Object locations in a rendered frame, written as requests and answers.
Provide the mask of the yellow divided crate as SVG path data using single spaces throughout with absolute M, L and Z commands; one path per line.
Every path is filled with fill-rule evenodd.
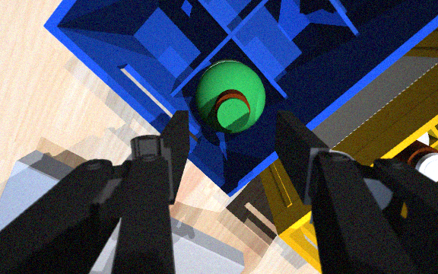
M 438 27 L 373 79 L 312 132 L 330 150 L 361 165 L 393 158 L 425 132 L 438 150 Z M 273 213 L 294 241 L 318 264 L 312 205 L 304 205 L 280 159 L 260 174 Z

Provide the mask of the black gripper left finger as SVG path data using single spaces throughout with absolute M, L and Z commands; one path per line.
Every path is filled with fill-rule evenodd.
M 176 274 L 169 205 L 189 155 L 189 111 L 130 144 L 121 165 L 79 164 L 1 229 L 0 274 L 89 274 L 120 218 L 111 274 Z

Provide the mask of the green bottle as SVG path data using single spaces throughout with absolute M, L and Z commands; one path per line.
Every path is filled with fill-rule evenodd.
M 253 126 L 265 108 L 260 77 L 236 59 L 220 59 L 201 76 L 195 90 L 199 116 L 210 128 L 227 134 Z

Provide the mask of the white bottle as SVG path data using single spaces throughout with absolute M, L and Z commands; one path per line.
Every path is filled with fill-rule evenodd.
M 431 179 L 438 181 L 438 150 L 429 146 L 428 132 L 393 158 L 411 165 Z

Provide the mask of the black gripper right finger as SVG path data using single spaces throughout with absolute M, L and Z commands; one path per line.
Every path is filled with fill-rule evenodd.
M 394 158 L 361 165 L 289 110 L 277 110 L 275 152 L 312 205 L 322 274 L 438 274 L 435 180 Z

